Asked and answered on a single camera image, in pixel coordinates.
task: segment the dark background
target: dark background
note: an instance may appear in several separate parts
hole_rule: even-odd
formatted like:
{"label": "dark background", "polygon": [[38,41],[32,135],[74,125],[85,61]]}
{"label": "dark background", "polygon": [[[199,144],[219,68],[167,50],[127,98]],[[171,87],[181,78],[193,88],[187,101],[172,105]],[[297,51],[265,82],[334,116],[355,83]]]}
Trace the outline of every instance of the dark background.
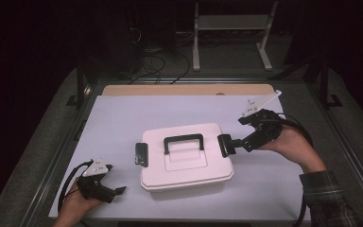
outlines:
{"label": "dark background", "polygon": [[[79,61],[117,62],[91,68],[121,77],[119,72],[137,69],[139,52],[128,42],[129,26],[170,48],[169,31],[193,29],[194,1],[114,2],[0,0],[0,193],[53,95]],[[272,33],[294,33],[286,62],[321,46],[363,109],[363,0],[304,3],[281,1],[276,12]],[[254,7],[241,7],[247,4]],[[210,1],[202,11],[245,13],[268,5]],[[113,26],[117,30],[107,29]]]}

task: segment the cable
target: cable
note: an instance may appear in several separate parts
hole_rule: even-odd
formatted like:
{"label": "cable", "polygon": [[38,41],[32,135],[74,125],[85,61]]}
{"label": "cable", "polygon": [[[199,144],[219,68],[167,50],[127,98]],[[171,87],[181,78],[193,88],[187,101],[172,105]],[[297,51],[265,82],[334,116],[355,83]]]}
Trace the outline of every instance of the cable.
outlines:
{"label": "cable", "polygon": [[161,58],[161,57],[154,56],[154,55],[146,56],[146,57],[151,57],[151,58],[155,58],[155,59],[161,60],[161,61],[162,61],[162,63],[163,63],[162,67],[161,67],[160,69],[157,69],[157,70],[153,71],[153,72],[149,72],[149,73],[143,74],[143,75],[141,75],[141,76],[139,76],[139,77],[137,77],[137,78],[133,79],[132,81],[130,81],[130,82],[128,83],[128,85],[132,84],[134,81],[136,81],[136,80],[138,80],[138,79],[141,79],[141,78],[143,78],[143,77],[147,77],[147,76],[150,76],[150,75],[156,74],[156,73],[160,72],[161,70],[163,70],[163,69],[164,69],[164,67],[166,66],[166,62],[165,62],[165,61],[164,61],[164,59],[163,59],[163,58]]}
{"label": "cable", "polygon": [[286,114],[286,113],[276,113],[276,114],[278,114],[278,115],[285,115],[285,116],[288,116],[288,117],[290,117],[291,119],[293,119],[297,124],[299,124],[299,125],[302,125],[301,123],[300,123],[300,121],[298,121],[296,118],[294,118],[292,115],[289,115],[289,114]]}
{"label": "cable", "polygon": [[231,33],[229,31],[223,32],[219,37],[214,37],[212,33],[219,32],[214,30],[211,33],[208,31],[201,31],[199,35],[199,47],[214,48],[226,44],[230,41]]}
{"label": "cable", "polygon": [[158,77],[157,80],[155,80],[154,84],[158,84],[161,82],[161,77]]}
{"label": "cable", "polygon": [[[283,114],[285,116],[288,116],[290,118],[292,118],[294,121],[289,121],[289,120],[285,120],[285,119],[280,119],[280,121],[282,122],[282,124],[284,125],[288,125],[290,127],[293,127],[297,130],[299,130],[299,132],[304,136],[304,138],[308,141],[308,143],[311,145],[311,147],[314,147],[314,144],[312,142],[312,138],[311,135],[308,133],[308,131],[305,129],[305,127],[293,116],[285,114],[285,113],[277,113],[278,115]],[[304,194],[302,194],[302,207],[300,209],[300,214],[299,217],[297,218],[296,222],[293,224],[293,227],[299,227],[304,219],[305,216],[305,210],[306,210],[306,201],[305,201],[305,196]]]}
{"label": "cable", "polygon": [[148,48],[148,49],[144,49],[144,52],[147,54],[158,54],[162,50],[164,50],[164,49],[161,47],[154,48],[154,49]]}
{"label": "cable", "polygon": [[58,200],[58,213],[61,211],[61,206],[63,205],[67,187],[69,186],[70,181],[72,181],[73,177],[75,177],[76,173],[78,172],[78,169],[81,168],[82,166],[89,166],[92,163],[93,163],[93,160],[91,160],[90,162],[82,163],[82,164],[78,165],[77,167],[75,167],[72,170],[72,172],[69,174],[69,177],[67,177],[66,182],[64,183],[63,188],[61,189],[61,192],[60,192],[60,196],[59,196],[59,200]]}
{"label": "cable", "polygon": [[146,63],[146,62],[144,62],[144,61],[142,61],[141,63],[142,63],[142,65],[143,65],[143,68],[144,68],[144,70],[146,71],[146,73],[158,73],[158,75],[156,75],[157,77],[159,77],[160,75],[161,75],[161,72],[156,72],[157,71],[157,69],[154,67],[154,63],[153,63],[153,61],[152,61],[152,55],[149,55],[149,56],[147,56],[147,57],[149,57],[149,59],[150,59],[150,61],[151,61],[151,63],[150,64],[148,64],[148,63]]}
{"label": "cable", "polygon": [[137,44],[141,40],[141,31],[140,31],[140,29],[135,28],[135,27],[131,27],[130,30],[136,30],[136,31],[138,31],[137,41],[131,41],[132,43]]}
{"label": "cable", "polygon": [[187,38],[184,38],[184,39],[178,41],[176,46],[180,46],[180,45],[183,45],[183,44],[188,44],[189,42],[192,41],[192,39],[194,37],[194,32],[188,31],[188,32],[186,32],[186,34],[189,34],[189,36]]}
{"label": "cable", "polygon": [[182,75],[180,75],[178,78],[174,79],[170,84],[177,82],[179,79],[181,79],[182,77],[187,75],[188,71],[190,71],[190,60],[188,60],[187,57],[185,57],[183,54],[181,54],[179,52],[178,52],[178,55],[184,57],[185,60],[187,61],[187,69],[185,70],[185,72]]}

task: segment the black device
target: black device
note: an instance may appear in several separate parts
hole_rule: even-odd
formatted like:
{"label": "black device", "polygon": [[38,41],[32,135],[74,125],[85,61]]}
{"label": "black device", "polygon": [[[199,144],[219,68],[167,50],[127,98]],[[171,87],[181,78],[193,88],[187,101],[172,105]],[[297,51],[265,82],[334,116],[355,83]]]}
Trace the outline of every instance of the black device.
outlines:
{"label": "black device", "polygon": [[[108,170],[112,169],[112,165],[106,165]],[[101,184],[101,180],[105,177],[104,174],[84,177],[81,175],[78,178],[78,188],[85,199],[95,198],[100,201],[111,203],[115,196],[120,196],[126,190],[126,187],[118,187],[114,190]]]}
{"label": "black device", "polygon": [[[298,121],[296,123],[283,119],[280,117],[279,113],[275,113],[274,111],[262,109],[257,113],[240,117],[238,121],[242,125],[253,126],[255,128],[255,132],[244,139],[235,140],[233,140],[229,134],[220,134],[217,137],[217,141],[219,142],[223,157],[228,157],[229,154],[236,154],[235,148],[242,147],[247,152],[250,152],[253,149],[260,148],[266,143],[277,139],[282,132],[283,125],[296,128],[305,137],[308,143],[313,146],[311,136]],[[297,221],[293,224],[293,227],[298,227],[303,222],[305,208],[306,202],[304,196],[302,196],[302,207],[300,214]]]}
{"label": "black device", "polygon": [[[111,203],[115,196],[122,195],[123,192],[126,190],[125,186],[118,187],[112,190],[102,185],[101,180],[105,177],[106,173],[112,169],[112,165],[102,165],[100,164],[100,161],[91,160],[90,162],[85,162],[75,167],[73,171],[70,173],[60,193],[59,202],[58,202],[58,212],[61,209],[61,205],[63,204],[64,198],[66,197],[65,193],[70,181],[73,179],[77,171],[82,166],[87,166],[87,169],[83,171],[83,173],[79,176],[77,185],[78,185],[78,190],[85,199],[94,198],[100,201]],[[89,168],[93,168],[92,172],[97,172],[97,174],[87,173],[87,170]]]}

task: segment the table surface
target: table surface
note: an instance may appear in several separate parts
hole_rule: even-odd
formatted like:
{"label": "table surface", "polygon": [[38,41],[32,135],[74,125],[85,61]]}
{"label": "table surface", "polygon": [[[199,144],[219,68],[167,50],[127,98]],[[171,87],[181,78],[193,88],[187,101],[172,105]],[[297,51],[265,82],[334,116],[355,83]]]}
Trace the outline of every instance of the table surface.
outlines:
{"label": "table surface", "polygon": [[[184,83],[177,83],[172,85],[163,85],[164,83],[151,85],[124,85],[122,81],[100,80],[98,84],[87,87],[86,98],[83,105],[80,106],[80,109],[73,109],[72,107],[68,107],[67,105],[61,107],[62,101],[65,100],[68,96],[66,95],[64,97],[61,97],[60,103],[58,103],[58,109],[62,110],[63,113],[58,113],[57,110],[54,113],[51,112],[52,115],[49,115],[47,120],[45,119],[43,121],[44,124],[46,124],[46,122],[49,122],[50,126],[47,127],[49,129],[49,133],[46,133],[46,131],[42,131],[42,133],[40,133],[42,139],[33,141],[32,143],[33,150],[36,150],[33,152],[37,152],[40,150],[42,152],[38,153],[38,155],[26,156],[27,160],[24,161],[23,165],[27,172],[25,174],[14,174],[13,179],[15,180],[12,181],[13,185],[10,185],[10,188],[13,188],[13,190],[18,189],[19,187],[22,188],[22,183],[24,183],[24,179],[26,179],[26,181],[32,181],[32,183],[35,183],[37,185],[34,187],[36,188],[36,192],[33,194],[24,194],[16,191],[10,191],[9,193],[7,193],[10,194],[10,196],[8,198],[5,198],[6,202],[2,203],[1,208],[2,210],[5,209],[11,211],[13,207],[13,202],[10,202],[10,200],[30,201],[30,203],[25,204],[24,208],[26,208],[26,211],[18,213],[19,217],[15,217],[16,223],[17,221],[22,222],[22,226],[52,225],[53,216],[52,214],[50,215],[52,210],[52,204],[57,200],[56,195],[58,190],[61,189],[61,183],[63,179],[67,177],[66,170],[72,161],[73,155],[76,154],[79,136],[82,133],[85,122],[89,118],[92,108],[94,107],[95,100],[98,96],[110,95],[111,93],[118,94],[119,96],[159,96],[160,94],[165,93],[168,96],[171,96],[173,95],[173,93],[176,92],[179,92],[180,95],[183,96],[196,96],[198,95],[197,93],[200,92],[204,92],[206,95],[244,95],[251,93],[256,93],[257,95],[264,95],[275,89],[283,92],[283,94],[279,96],[279,100],[282,103],[284,112],[286,114],[294,116],[307,128],[313,138],[314,145],[318,154],[325,161],[325,164],[328,166],[328,168],[335,173],[338,182],[346,193],[349,204],[357,212],[359,212],[360,216],[363,218],[363,182],[358,179],[358,176],[363,175],[361,175],[360,172],[355,171],[356,166],[353,166],[353,164],[347,159],[346,155],[350,153],[350,147],[347,147],[346,144],[341,143],[342,140],[345,140],[345,137],[337,132],[337,128],[335,125],[336,122],[333,118],[331,118],[330,114],[324,108],[322,108],[322,105],[318,98],[317,86],[294,80],[262,81],[263,83],[268,83],[271,86],[267,84],[255,84],[258,82],[261,81],[255,82],[245,81],[241,79],[203,79],[194,80],[191,82],[187,81]],[[249,153],[248,155],[243,154],[247,153],[243,152],[241,156],[251,157],[253,153]],[[30,170],[28,166],[34,166],[36,170],[32,171],[33,177],[31,177],[31,174],[28,172]],[[117,168],[117,164],[115,164],[114,170],[116,171],[114,171],[113,173],[121,173],[118,171],[119,169],[120,168]],[[232,184],[228,182],[224,185],[224,188],[226,188]],[[297,199],[299,196],[300,195],[295,195],[293,199]],[[140,204],[141,202],[136,203],[135,207],[140,206]],[[276,207],[282,207],[284,205],[286,205],[285,201],[278,201]],[[288,210],[291,217],[296,217],[300,212],[299,207],[294,207],[294,210],[285,207],[285,210]],[[8,226],[8,221],[13,220],[13,218],[0,219],[2,219],[3,222],[6,222],[6,225]],[[117,221],[124,220],[128,221],[135,219],[125,217],[111,219],[109,220],[109,224],[115,224]],[[100,225],[102,222],[105,223],[107,220],[103,220],[102,218],[94,218],[94,220],[90,221],[93,221],[94,224]],[[216,221],[216,219],[206,219],[200,221],[212,222]],[[261,221],[261,224],[262,223],[266,224],[267,226],[275,227],[287,227],[291,225],[291,221],[280,220],[263,220]]]}
{"label": "table surface", "polygon": [[[185,125],[212,121],[232,136],[244,138],[253,132],[237,121],[247,100],[272,92],[272,86],[267,84],[107,86],[103,96],[95,101],[65,176],[73,167],[94,158],[91,155],[115,162],[114,171],[107,174],[103,184],[109,188],[126,185],[128,189],[113,203],[91,212],[90,218],[294,220],[301,205],[302,186],[298,175],[302,171],[277,153],[256,150],[248,154],[238,148],[237,154],[231,156],[234,176],[228,182],[160,193],[149,193],[141,187],[139,166],[133,162],[133,145],[138,142],[135,138],[142,131],[164,128],[175,122]],[[268,105],[272,110],[282,111],[279,100]],[[50,217],[57,215],[56,202]]]}

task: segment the black cable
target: black cable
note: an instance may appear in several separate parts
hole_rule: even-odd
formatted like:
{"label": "black cable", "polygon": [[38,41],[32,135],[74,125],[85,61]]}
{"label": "black cable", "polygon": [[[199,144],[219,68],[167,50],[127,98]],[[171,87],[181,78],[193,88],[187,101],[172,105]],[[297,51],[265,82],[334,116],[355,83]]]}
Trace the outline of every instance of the black cable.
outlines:
{"label": "black cable", "polygon": [[161,79],[161,72],[157,72],[157,69],[153,68],[153,63],[152,63],[152,58],[151,58],[151,64],[147,64],[145,62],[142,62],[144,71],[146,71],[146,73],[153,73],[156,77],[157,80]]}
{"label": "black cable", "polygon": [[78,169],[81,168],[82,166],[89,166],[93,163],[93,160],[91,160],[90,162],[85,162],[82,163],[80,165],[78,165],[77,167],[75,167],[72,172],[69,174],[69,177],[67,177],[66,182],[63,185],[63,188],[61,189],[60,195],[59,195],[59,199],[58,199],[58,213],[61,211],[61,206],[63,205],[63,201],[65,198],[65,194],[67,191],[67,187],[70,184],[70,181],[72,181],[72,179],[75,177],[76,173],[78,172]]}
{"label": "black cable", "polygon": [[179,77],[177,77],[176,79],[174,79],[170,84],[173,84],[175,82],[177,82],[179,79],[181,79],[182,77],[184,77],[185,75],[187,75],[188,71],[190,71],[190,60],[187,59],[187,57],[185,57],[183,54],[178,52],[178,55],[182,56],[185,58],[185,60],[187,61],[187,69],[185,70],[185,72],[180,75]]}
{"label": "black cable", "polygon": [[299,227],[302,224],[305,215],[305,210],[306,210],[306,201],[304,195],[302,195],[302,208],[300,209],[300,215],[297,218],[296,222],[294,222],[293,227]]}
{"label": "black cable", "polygon": [[302,125],[302,123],[300,123],[300,121],[299,120],[297,120],[296,118],[294,118],[292,115],[289,115],[289,114],[286,114],[286,113],[276,113],[276,114],[278,114],[278,115],[285,115],[285,116],[288,116],[288,117],[290,117],[291,119],[293,119],[297,124],[299,124],[299,125]]}
{"label": "black cable", "polygon": [[154,84],[158,84],[161,82],[161,77],[157,77],[157,80],[154,82]]}
{"label": "black cable", "polygon": [[280,120],[277,120],[277,119],[261,119],[261,122],[280,122]]}
{"label": "black cable", "polygon": [[[294,118],[291,115],[285,114],[285,113],[277,113],[277,114],[283,114],[283,115],[288,116],[288,117],[292,118],[293,120],[295,120],[297,123],[289,121],[289,120],[285,120],[282,118],[280,119],[282,124],[296,128],[297,130],[299,130],[299,132],[304,136],[304,138],[308,141],[308,143],[311,145],[311,147],[314,147],[311,135],[308,133],[308,131],[305,129],[305,127],[296,118]],[[305,216],[305,210],[306,210],[306,201],[305,201],[304,195],[302,195],[302,207],[300,209],[299,217],[297,218],[296,222],[294,222],[293,227],[299,227],[303,223],[303,219]]]}
{"label": "black cable", "polygon": [[199,47],[214,48],[214,47],[221,46],[223,44],[224,44],[224,42],[223,42],[222,38],[213,38],[213,37],[210,37],[209,35],[203,35],[203,36],[199,37]]}
{"label": "black cable", "polygon": [[141,78],[143,78],[143,77],[147,77],[147,76],[150,76],[150,75],[156,74],[156,73],[160,72],[161,70],[163,70],[163,69],[164,69],[164,67],[166,66],[166,62],[164,61],[164,59],[163,59],[163,58],[158,57],[158,56],[154,56],[154,55],[151,55],[151,56],[149,56],[149,57],[151,57],[151,58],[156,58],[156,59],[161,60],[161,61],[162,61],[162,63],[163,63],[162,67],[161,67],[160,69],[157,69],[157,70],[153,71],[153,72],[146,73],[146,74],[143,74],[143,75],[141,75],[141,76],[139,76],[139,77],[137,77],[137,78],[135,78],[135,79],[132,79],[132,80],[128,83],[128,85],[132,84],[134,81],[136,81],[136,80],[138,80],[138,79],[141,79]]}
{"label": "black cable", "polygon": [[190,32],[186,32],[186,34],[189,34],[189,36],[187,38],[184,38],[184,39],[178,41],[176,43],[176,46],[181,46],[181,45],[189,44],[189,43],[192,43],[193,42],[193,40],[194,40],[194,32],[190,31]]}
{"label": "black cable", "polygon": [[76,190],[74,190],[74,191],[72,191],[72,192],[69,192],[69,193],[67,193],[66,194],[66,196],[64,196],[65,198],[67,198],[68,196],[70,196],[70,195],[72,195],[73,193],[75,193],[75,192],[78,192],[80,189],[76,189]]}

